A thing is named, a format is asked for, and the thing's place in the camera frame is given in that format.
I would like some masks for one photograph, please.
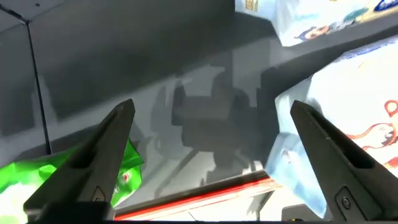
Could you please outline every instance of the gray shelf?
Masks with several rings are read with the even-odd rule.
[[[74,146],[132,98],[130,137],[146,164],[120,207],[262,169],[278,133],[275,97],[397,33],[380,23],[283,48],[269,22],[234,13],[233,1],[66,1],[30,23],[50,145]]]

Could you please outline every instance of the white package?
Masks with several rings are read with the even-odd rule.
[[[343,54],[275,99],[280,134],[266,172],[320,217],[326,201],[319,186],[314,190],[315,174],[290,115],[292,103],[313,106],[398,177],[397,56],[398,35]]]
[[[235,10],[268,19],[293,46],[398,12],[398,0],[235,0]]]

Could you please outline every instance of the cartoon print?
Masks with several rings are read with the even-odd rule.
[[[387,101],[384,104],[384,108],[391,117],[391,123],[374,124],[361,134],[347,134],[350,139],[355,140],[355,143],[365,151],[391,146],[398,140],[398,100]],[[388,169],[398,167],[398,157],[392,158],[383,165]]]
[[[302,32],[299,36],[295,37],[296,39],[300,39],[302,41],[312,40],[321,35],[329,34],[331,32],[335,32],[338,30],[342,30],[346,27],[352,26],[354,24],[354,20],[343,21],[343,22],[334,22],[328,26],[323,27],[311,27],[308,30]]]
[[[354,24],[377,19],[394,12],[398,12],[398,0],[369,0],[362,9],[355,10],[344,17],[341,22],[334,22],[330,25],[317,27],[312,26],[295,37],[302,41],[312,40],[321,35],[342,30]]]

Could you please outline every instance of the green chip bag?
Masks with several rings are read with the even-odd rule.
[[[75,148],[0,168],[0,223],[26,223],[25,201],[60,167]],[[114,188],[111,205],[125,200],[141,185],[141,159],[128,141]]]

